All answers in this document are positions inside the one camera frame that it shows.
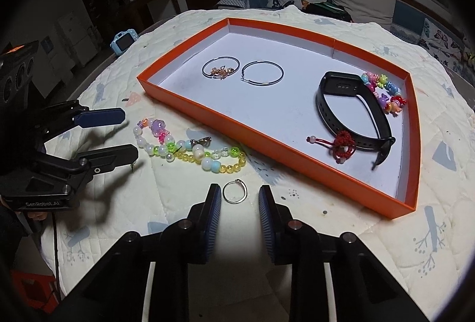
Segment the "blue toy camera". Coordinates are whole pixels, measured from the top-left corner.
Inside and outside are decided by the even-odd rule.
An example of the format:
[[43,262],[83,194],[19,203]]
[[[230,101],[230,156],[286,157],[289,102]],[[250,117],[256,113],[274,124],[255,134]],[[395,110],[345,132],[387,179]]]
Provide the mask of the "blue toy camera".
[[111,48],[117,56],[122,55],[134,43],[139,36],[134,29],[128,29],[118,33],[112,43]]

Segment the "red knotted charm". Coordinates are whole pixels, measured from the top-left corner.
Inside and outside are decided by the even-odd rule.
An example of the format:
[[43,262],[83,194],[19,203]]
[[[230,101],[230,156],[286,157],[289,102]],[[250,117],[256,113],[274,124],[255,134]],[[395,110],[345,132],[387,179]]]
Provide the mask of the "red knotted charm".
[[307,142],[310,142],[311,144],[320,143],[330,145],[333,158],[338,164],[343,164],[353,155],[356,150],[356,143],[351,137],[350,133],[348,133],[346,130],[338,132],[333,142],[316,138],[314,135],[307,137]]

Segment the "fitness tracker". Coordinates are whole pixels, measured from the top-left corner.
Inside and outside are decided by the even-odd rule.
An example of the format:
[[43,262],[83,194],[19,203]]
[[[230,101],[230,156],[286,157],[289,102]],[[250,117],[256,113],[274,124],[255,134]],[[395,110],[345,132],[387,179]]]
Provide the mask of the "fitness tracker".
[[[374,118],[379,138],[365,137],[343,125],[332,113],[325,99],[325,94],[343,97],[359,95],[362,97]],[[328,71],[320,81],[315,100],[320,116],[334,135],[337,135],[342,130],[346,130],[355,141],[357,148],[378,151],[378,157],[373,168],[388,157],[391,146],[396,142],[396,139],[391,135],[388,119],[381,106],[379,106],[378,100],[358,75]]]

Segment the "colorful beaded bracelet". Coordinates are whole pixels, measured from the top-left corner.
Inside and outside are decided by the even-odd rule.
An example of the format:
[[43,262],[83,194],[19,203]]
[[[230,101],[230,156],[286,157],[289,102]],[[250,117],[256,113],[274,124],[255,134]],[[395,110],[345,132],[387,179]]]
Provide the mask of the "colorful beaded bracelet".
[[[154,137],[158,137],[161,145],[154,146],[148,143],[142,137],[143,128],[150,127]],[[162,120],[148,120],[143,119],[133,129],[137,146],[144,148],[149,156],[160,156],[165,158],[168,162],[174,161],[175,157],[183,161],[195,162],[201,165],[203,170],[211,170],[214,173],[233,173],[239,172],[241,167],[246,165],[246,154],[241,152],[237,146],[223,147],[220,150],[213,150],[212,152],[205,152],[204,145],[209,146],[211,137],[205,137],[200,140],[180,140],[175,144],[173,136],[165,129],[165,122]],[[193,154],[186,154],[187,151],[192,151]],[[238,158],[238,162],[233,165],[222,165],[218,159],[221,157],[230,156]]]
[[[386,114],[392,113],[396,115],[397,113],[401,113],[402,107],[407,103],[407,101],[402,98],[398,87],[388,80],[387,75],[373,74],[368,71],[361,75],[361,79],[378,99],[379,105]],[[384,93],[380,96],[376,91],[376,87],[386,89],[388,94],[391,96],[391,99]]]

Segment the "red object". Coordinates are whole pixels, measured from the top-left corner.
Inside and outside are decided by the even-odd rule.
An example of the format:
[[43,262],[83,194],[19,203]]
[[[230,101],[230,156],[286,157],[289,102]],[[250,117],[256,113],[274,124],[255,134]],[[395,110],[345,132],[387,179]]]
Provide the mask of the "red object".
[[13,285],[25,303],[51,314],[58,306],[55,294],[55,277],[50,275],[29,274],[16,270],[10,271]]
[[[408,106],[405,112],[405,119],[408,118],[408,125],[405,132],[405,146],[410,149],[408,158],[402,160],[401,165],[407,168],[407,182],[405,183],[406,195],[403,200],[392,198],[379,191],[377,188],[369,186],[358,179],[351,177],[322,161],[316,160],[305,153],[302,153],[291,146],[285,145],[274,138],[258,132],[224,114],[218,113],[206,106],[184,98],[181,95],[168,91],[149,79],[157,71],[166,67],[172,60],[176,59],[187,50],[203,42],[204,39],[223,28],[246,27],[260,29],[271,33],[284,34],[293,39],[302,39],[310,43],[317,43],[333,48],[333,52],[340,52],[353,60],[368,62],[382,72],[392,74],[403,79],[406,90]],[[155,60],[145,69],[137,79],[141,83],[145,92],[154,99],[167,104],[168,106],[181,111],[182,113],[196,119],[216,130],[227,135],[245,145],[255,149],[262,154],[280,162],[297,172],[300,172],[327,187],[340,192],[349,198],[359,202],[390,219],[395,219],[402,215],[414,212],[417,204],[417,194],[419,191],[421,141],[419,113],[417,111],[416,92],[409,72],[392,62],[362,48],[352,46],[348,43],[336,40],[329,36],[316,32],[286,26],[283,24],[269,23],[259,20],[247,20],[236,18],[225,18],[207,27],[197,34],[186,39],[175,48]]]
[[399,102],[400,106],[404,106],[407,103],[407,101],[405,99],[403,99],[403,97],[401,97],[401,96],[391,97],[391,102],[393,102],[393,101]]
[[346,130],[338,132],[333,142],[317,138],[315,139],[315,143],[330,145],[332,147],[333,158],[339,164],[343,164],[356,150],[355,141]]

